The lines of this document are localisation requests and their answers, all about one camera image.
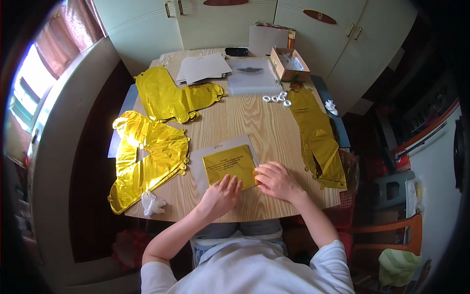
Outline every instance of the cardboard box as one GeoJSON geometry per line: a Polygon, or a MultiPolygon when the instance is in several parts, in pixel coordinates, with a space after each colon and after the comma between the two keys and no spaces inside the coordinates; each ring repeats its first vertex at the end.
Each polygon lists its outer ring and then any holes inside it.
{"type": "Polygon", "coordinates": [[[297,50],[289,48],[273,48],[271,50],[270,58],[280,81],[305,82],[310,78],[310,69],[297,50]],[[287,66],[285,55],[292,57],[295,61],[295,65],[300,69],[293,70],[285,68],[287,66]]]}

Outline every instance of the gray plastic stool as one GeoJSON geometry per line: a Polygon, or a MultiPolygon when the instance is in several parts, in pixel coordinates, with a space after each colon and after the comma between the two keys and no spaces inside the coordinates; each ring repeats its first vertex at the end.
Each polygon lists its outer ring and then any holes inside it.
{"type": "Polygon", "coordinates": [[[374,180],[378,185],[378,195],[375,197],[374,210],[389,208],[407,201],[405,182],[413,180],[415,173],[408,170],[403,173],[388,175],[374,180]]]}

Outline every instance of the white t-shirt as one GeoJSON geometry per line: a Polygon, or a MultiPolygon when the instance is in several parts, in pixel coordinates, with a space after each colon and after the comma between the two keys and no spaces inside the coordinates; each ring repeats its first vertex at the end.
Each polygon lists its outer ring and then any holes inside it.
{"type": "Polygon", "coordinates": [[[146,263],[142,293],[354,293],[339,240],[320,248],[310,267],[285,257],[280,245],[253,237],[232,240],[209,257],[206,253],[180,281],[168,265],[146,263]]]}

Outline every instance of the pink curtain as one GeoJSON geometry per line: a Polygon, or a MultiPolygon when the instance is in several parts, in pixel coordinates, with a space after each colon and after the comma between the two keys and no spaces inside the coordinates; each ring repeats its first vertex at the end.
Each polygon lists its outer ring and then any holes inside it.
{"type": "Polygon", "coordinates": [[[45,67],[58,79],[82,51],[103,38],[93,0],[67,0],[36,38],[35,46],[45,67]]]}

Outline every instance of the person's left hand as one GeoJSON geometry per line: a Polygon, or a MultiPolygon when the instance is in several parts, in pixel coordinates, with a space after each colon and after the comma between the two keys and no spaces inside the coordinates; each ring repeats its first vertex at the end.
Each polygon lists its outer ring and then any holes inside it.
{"type": "Polygon", "coordinates": [[[240,199],[243,183],[237,181],[236,175],[230,179],[225,175],[222,181],[218,181],[206,190],[201,202],[196,209],[201,211],[209,220],[214,221],[232,210],[240,199]]]}

